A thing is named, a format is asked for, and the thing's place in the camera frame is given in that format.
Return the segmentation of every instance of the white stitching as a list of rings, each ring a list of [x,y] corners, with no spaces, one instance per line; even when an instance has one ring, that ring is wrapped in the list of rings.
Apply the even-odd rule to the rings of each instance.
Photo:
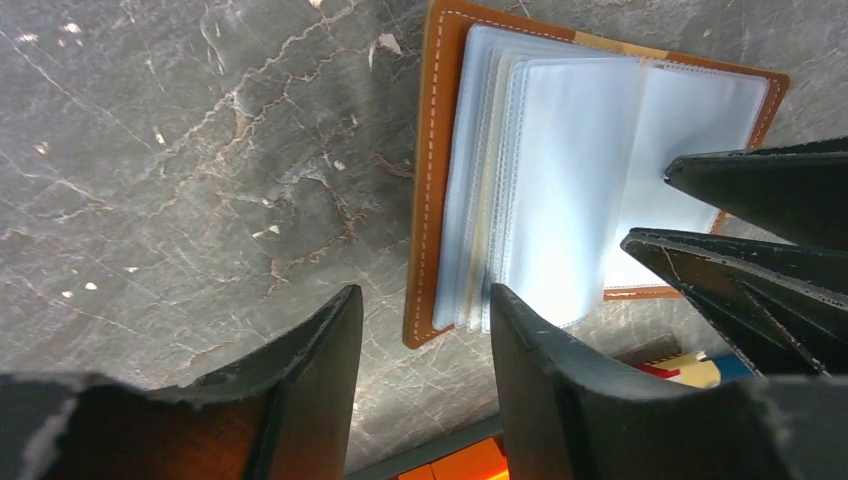
[[[581,46],[584,46],[584,47],[594,48],[595,50],[603,50],[603,51],[607,51],[607,52],[621,54],[621,52],[615,52],[613,50],[608,50],[608,49],[605,49],[605,48],[598,48],[598,47],[594,47],[594,46],[591,46],[591,45],[586,45],[586,44],[583,44],[583,43],[575,42],[573,40],[568,40],[568,39],[565,39],[563,37],[558,37],[556,35],[551,35],[551,34],[548,34],[548,33],[534,32],[532,30],[527,30],[525,28],[518,28],[518,27],[514,27],[512,25],[505,25],[503,23],[493,22],[491,20],[485,20],[485,19],[482,19],[482,18],[474,17],[472,15],[468,15],[468,14],[463,13],[463,12],[458,12],[456,10],[445,10],[439,15],[439,28],[438,28],[438,34],[436,36],[435,63],[433,65],[433,91],[432,91],[432,97],[430,99],[430,122],[429,122],[430,123],[430,134],[429,134],[430,138],[429,138],[429,142],[427,144],[427,182],[425,183],[425,188],[427,189],[428,195],[426,195],[424,197],[425,214],[424,214],[424,221],[423,221],[423,228],[422,228],[423,232],[422,232],[422,235],[421,235],[421,258],[422,258],[422,262],[421,262],[421,271],[418,275],[418,292],[416,294],[416,300],[415,300],[415,304],[416,304],[415,305],[415,320],[412,322],[412,337],[417,341],[427,340],[430,337],[433,337],[434,335],[436,335],[436,333],[440,333],[440,331],[433,330],[430,333],[419,337],[418,336],[418,322],[421,319],[421,296],[423,295],[423,291],[424,291],[424,263],[423,263],[423,258],[424,258],[425,252],[427,251],[427,227],[428,227],[427,223],[428,223],[428,219],[429,219],[429,214],[427,212],[429,212],[429,210],[430,210],[430,195],[429,195],[429,192],[430,192],[430,181],[432,180],[432,175],[431,175],[430,172],[433,170],[433,137],[434,137],[435,118],[436,118],[436,88],[437,88],[438,82],[439,82],[439,57],[440,57],[440,48],[442,46],[442,30],[443,30],[442,24],[444,23],[445,15],[447,15],[447,14],[459,15],[460,17],[465,17],[465,18],[468,18],[470,20],[476,20],[476,21],[481,22],[481,23],[487,23],[489,25],[494,25],[496,27],[505,28],[507,30],[523,32],[523,33],[527,33],[527,34],[534,35],[534,36],[537,36],[537,37],[539,37],[539,36],[546,37],[546,38],[550,38],[550,39],[553,39],[553,40],[559,40],[559,41],[565,42],[565,43],[573,43],[573,44],[581,45]],[[644,56],[641,56],[641,55],[638,55],[638,57],[639,58],[649,58],[649,57],[644,57]],[[675,65],[682,65],[682,66],[687,65],[685,63],[675,62],[673,60],[662,59],[662,61],[666,62],[666,63],[675,64]],[[724,72],[722,70],[716,70],[716,69],[712,69],[712,68],[708,68],[708,67],[704,67],[704,69],[705,70],[711,70],[711,71],[718,73],[718,74],[723,74],[723,75],[728,74],[728,72]],[[777,99],[780,96],[780,84],[777,81],[775,81],[774,79],[769,79],[769,83],[773,87],[776,87],[775,94],[774,94],[774,97],[772,98],[772,102],[771,102],[771,104],[769,104],[766,112],[765,113],[762,113],[762,111],[760,112],[760,116],[762,117],[762,121],[760,122],[760,126],[757,129],[757,132],[754,134],[754,139],[751,141],[752,145],[756,145],[757,142],[760,141],[760,134],[763,132],[765,125],[767,123],[769,123],[768,118],[769,118],[769,116],[772,112],[772,109],[774,108],[775,104],[777,103]],[[606,296],[624,296],[624,295],[627,295],[627,294],[612,293],[612,294],[605,294],[605,295]]]

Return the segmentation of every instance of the marble surface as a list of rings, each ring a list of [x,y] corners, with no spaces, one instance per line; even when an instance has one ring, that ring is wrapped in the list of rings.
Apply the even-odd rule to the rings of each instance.
[[[768,144],[848,131],[842,0],[488,3],[789,73]],[[488,338],[400,343],[425,10],[3,2],[0,367],[187,383],[355,282],[349,470],[494,413]],[[723,348],[682,301],[606,304],[573,332],[619,356]]]

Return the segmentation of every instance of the orange object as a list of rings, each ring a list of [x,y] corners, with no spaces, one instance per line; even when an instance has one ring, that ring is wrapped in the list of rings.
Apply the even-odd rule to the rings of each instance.
[[[427,464],[404,473],[398,480],[436,480],[436,477],[433,476],[433,468]]]
[[[508,480],[506,458],[491,438],[430,464],[435,480]]]

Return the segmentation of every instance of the brown leather cover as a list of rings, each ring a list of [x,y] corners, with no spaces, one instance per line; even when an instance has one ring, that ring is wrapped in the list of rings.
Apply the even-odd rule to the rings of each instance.
[[[475,23],[626,55],[763,77],[769,81],[769,87],[748,142],[749,148],[760,144],[774,119],[777,107],[789,88],[789,77],[783,74],[631,45],[461,0],[435,0],[428,12],[421,62],[412,244],[403,325],[403,342],[409,348],[418,348],[440,333],[453,328],[434,330],[432,317],[439,269],[442,214],[462,57],[468,30]],[[713,232],[718,229],[723,219],[723,215],[719,216],[713,225]],[[676,296],[679,295],[671,287],[607,289],[604,292],[605,300]]]

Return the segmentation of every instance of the open booklet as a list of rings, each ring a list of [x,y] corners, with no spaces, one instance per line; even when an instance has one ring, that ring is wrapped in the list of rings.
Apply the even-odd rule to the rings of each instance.
[[[664,183],[675,157],[759,145],[785,75],[627,44],[462,0],[425,27],[404,343],[488,331],[504,283],[564,326],[601,299],[677,296],[619,243],[715,231]]]
[[[633,227],[707,232],[718,210],[663,182],[678,155],[746,146],[762,77],[474,25],[465,47],[433,325],[489,329],[503,283],[568,325],[604,288],[664,283]]]

